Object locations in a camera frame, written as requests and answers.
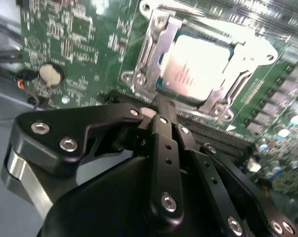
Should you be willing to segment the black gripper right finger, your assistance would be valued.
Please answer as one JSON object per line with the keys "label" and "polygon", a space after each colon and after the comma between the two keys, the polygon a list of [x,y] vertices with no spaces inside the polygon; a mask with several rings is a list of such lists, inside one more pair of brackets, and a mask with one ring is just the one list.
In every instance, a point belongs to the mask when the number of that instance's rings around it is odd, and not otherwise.
{"label": "black gripper right finger", "polygon": [[294,224],[225,154],[212,144],[198,146],[185,126],[173,119],[180,149],[197,172],[221,237],[298,237]]}

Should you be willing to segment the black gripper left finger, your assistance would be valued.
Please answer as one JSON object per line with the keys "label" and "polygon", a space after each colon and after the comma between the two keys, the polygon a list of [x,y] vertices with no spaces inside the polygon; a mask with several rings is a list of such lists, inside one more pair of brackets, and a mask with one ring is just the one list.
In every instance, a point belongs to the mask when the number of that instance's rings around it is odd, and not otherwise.
{"label": "black gripper left finger", "polygon": [[133,158],[148,164],[145,214],[158,227],[184,218],[175,106],[157,96],[146,108],[113,103],[32,111],[15,118],[4,160],[8,189],[43,217],[65,194]]}

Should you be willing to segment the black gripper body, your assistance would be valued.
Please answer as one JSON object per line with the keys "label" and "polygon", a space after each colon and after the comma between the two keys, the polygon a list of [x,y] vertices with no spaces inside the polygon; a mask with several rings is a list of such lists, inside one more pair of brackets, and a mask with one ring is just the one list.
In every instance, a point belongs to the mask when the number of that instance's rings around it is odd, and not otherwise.
{"label": "black gripper body", "polygon": [[197,177],[181,174],[184,200],[182,223],[160,232],[148,221],[148,167],[144,158],[123,161],[63,195],[50,209],[43,237],[219,237],[209,202]]}

